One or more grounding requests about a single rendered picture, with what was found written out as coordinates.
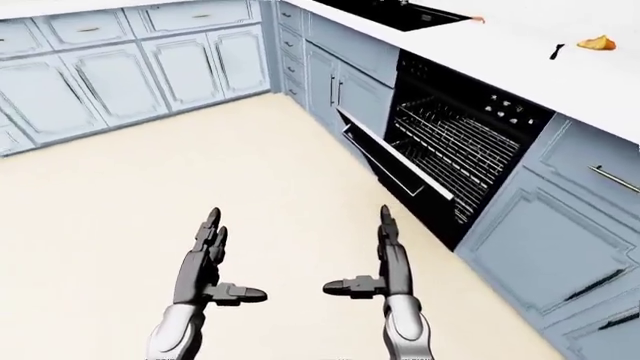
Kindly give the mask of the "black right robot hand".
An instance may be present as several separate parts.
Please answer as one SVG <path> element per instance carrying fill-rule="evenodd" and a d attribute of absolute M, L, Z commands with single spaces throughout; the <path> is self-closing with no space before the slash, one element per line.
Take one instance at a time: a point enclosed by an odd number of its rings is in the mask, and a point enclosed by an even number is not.
<path fill-rule="evenodd" d="M 330 281 L 323 293 L 330 296 L 348 296 L 350 299 L 388 298 L 396 295 L 413 296 L 413 278 L 406 249 L 399 242 L 399 228 L 388 206 L 380 208 L 377 230 L 378 278 L 358 275 L 355 278 Z"/>

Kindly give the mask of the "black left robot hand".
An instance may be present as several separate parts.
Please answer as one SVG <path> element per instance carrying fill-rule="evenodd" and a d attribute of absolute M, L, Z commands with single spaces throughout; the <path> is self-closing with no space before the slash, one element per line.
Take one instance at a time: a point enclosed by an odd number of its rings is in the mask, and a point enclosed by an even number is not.
<path fill-rule="evenodd" d="M 228 230 L 220 224 L 221 210 L 211 210 L 197 230 L 195 244 L 181 264 L 174 287 L 173 303 L 204 310 L 213 303 L 237 307 L 268 299 L 263 290 L 220 281 L 219 266 L 226 255 Z"/>

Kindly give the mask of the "black dishwasher door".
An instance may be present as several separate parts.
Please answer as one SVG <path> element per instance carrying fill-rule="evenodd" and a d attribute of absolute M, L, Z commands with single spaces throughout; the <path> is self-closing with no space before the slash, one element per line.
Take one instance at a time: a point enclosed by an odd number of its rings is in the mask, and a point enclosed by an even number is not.
<path fill-rule="evenodd" d="M 438 202 L 453 204 L 454 195 L 443 185 L 420 170 L 346 110 L 337 107 L 336 111 L 345 123 L 342 136 L 405 194 L 409 197 L 428 194 Z"/>

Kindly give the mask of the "black oven with open door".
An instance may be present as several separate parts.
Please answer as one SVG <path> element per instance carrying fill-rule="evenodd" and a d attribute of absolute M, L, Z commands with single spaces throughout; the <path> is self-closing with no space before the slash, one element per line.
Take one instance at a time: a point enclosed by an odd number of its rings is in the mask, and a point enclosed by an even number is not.
<path fill-rule="evenodd" d="M 396 71 L 384 140 L 454 195 L 407 205 L 454 250 L 555 113 L 407 50 Z"/>

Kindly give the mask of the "blue double-door sink cabinet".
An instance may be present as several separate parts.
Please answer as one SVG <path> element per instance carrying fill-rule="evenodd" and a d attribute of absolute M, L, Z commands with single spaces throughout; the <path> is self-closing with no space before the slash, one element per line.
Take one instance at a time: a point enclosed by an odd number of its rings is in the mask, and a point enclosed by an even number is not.
<path fill-rule="evenodd" d="M 309 111 L 337 134 L 340 107 L 378 137 L 386 131 L 399 49 L 316 14 L 305 19 Z"/>

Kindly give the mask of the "blue cabinet run with drawers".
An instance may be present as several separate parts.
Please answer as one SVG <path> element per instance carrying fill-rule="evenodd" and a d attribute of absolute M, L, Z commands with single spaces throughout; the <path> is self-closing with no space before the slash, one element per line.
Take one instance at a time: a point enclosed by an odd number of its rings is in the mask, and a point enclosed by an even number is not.
<path fill-rule="evenodd" d="M 0 157 L 270 89 L 258 0 L 0 8 Z"/>

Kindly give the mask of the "blue narrow drawer stack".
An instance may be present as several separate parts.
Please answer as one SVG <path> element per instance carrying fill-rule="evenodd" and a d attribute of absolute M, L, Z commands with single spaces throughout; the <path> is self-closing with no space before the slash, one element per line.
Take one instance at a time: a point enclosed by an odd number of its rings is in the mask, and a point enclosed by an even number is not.
<path fill-rule="evenodd" d="M 288 2 L 277 2 L 284 92 L 301 107 L 307 108 L 302 15 L 301 8 Z"/>

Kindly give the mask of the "light blue kitchen cabinets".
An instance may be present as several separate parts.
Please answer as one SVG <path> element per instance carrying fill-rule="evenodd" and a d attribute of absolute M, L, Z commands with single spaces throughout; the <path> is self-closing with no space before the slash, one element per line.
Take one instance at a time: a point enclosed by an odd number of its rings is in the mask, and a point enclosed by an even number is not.
<path fill-rule="evenodd" d="M 20 16 L 67 14 L 200 0 L 0 0 L 0 8 Z M 586 50 L 576 41 L 473 20 L 401 32 L 314 0 L 258 0 L 262 23 L 274 23 L 277 2 L 302 9 L 415 53 L 572 119 L 640 145 L 640 58 L 625 40 L 615 50 Z M 557 44 L 566 44 L 550 60 Z"/>

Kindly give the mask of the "black cooktop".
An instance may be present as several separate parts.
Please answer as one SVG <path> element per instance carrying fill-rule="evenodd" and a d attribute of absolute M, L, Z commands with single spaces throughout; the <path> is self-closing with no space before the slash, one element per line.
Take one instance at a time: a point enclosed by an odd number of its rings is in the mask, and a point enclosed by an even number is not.
<path fill-rule="evenodd" d="M 383 26 L 411 32 L 470 20 L 460 14 L 416 5 L 408 0 L 314 0 Z"/>

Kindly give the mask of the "orange cheese wedge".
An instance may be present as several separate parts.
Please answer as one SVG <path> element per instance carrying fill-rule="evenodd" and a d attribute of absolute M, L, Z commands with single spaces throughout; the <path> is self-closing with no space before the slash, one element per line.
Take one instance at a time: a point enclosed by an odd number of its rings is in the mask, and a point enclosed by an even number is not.
<path fill-rule="evenodd" d="M 578 47 L 588 50 L 615 50 L 617 48 L 616 43 L 608 38 L 606 35 L 601 35 L 598 38 L 586 39 L 577 43 Z"/>

